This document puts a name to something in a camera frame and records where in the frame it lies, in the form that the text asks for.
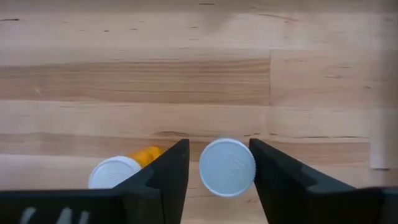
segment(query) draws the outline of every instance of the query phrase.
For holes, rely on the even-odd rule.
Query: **wooden floor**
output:
[[[202,186],[220,137],[398,184],[369,169],[398,167],[397,27],[394,0],[0,0],[0,189],[85,188],[106,157],[189,138],[183,223],[264,223],[255,189]]]

